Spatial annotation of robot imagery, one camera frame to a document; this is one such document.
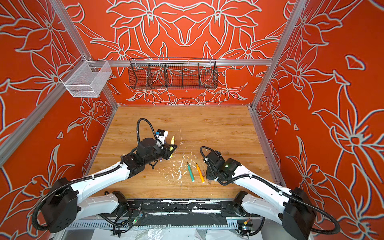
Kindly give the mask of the yellow marker pen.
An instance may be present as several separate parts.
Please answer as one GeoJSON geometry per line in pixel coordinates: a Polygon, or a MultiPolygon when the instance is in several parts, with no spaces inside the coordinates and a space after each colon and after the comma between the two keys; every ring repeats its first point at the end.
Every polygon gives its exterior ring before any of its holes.
{"type": "Polygon", "coordinates": [[[171,146],[170,146],[170,152],[171,152],[170,158],[172,158],[172,156],[173,156],[173,150],[174,150],[173,145],[174,145],[174,143],[175,143],[175,136],[172,136],[171,146]]]}

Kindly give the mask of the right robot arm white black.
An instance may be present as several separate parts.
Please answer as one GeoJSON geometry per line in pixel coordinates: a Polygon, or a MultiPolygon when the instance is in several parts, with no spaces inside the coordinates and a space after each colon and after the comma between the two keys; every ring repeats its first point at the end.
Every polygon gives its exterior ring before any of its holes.
{"type": "Polygon", "coordinates": [[[236,184],[248,190],[235,198],[242,210],[280,224],[296,240],[310,237],[316,212],[306,192],[274,184],[234,159],[225,161],[219,151],[211,148],[201,147],[200,153],[207,164],[209,180],[222,186],[236,184]]]}

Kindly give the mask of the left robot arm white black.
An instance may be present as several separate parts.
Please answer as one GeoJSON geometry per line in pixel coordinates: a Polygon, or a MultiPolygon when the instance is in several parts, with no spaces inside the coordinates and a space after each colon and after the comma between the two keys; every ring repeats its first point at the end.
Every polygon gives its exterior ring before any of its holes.
{"type": "Polygon", "coordinates": [[[119,162],[95,174],[74,180],[61,178],[37,203],[32,214],[32,226],[38,231],[57,233],[84,213],[80,204],[110,185],[125,181],[142,172],[146,165],[154,167],[161,159],[169,160],[177,145],[145,138],[119,162]]]}

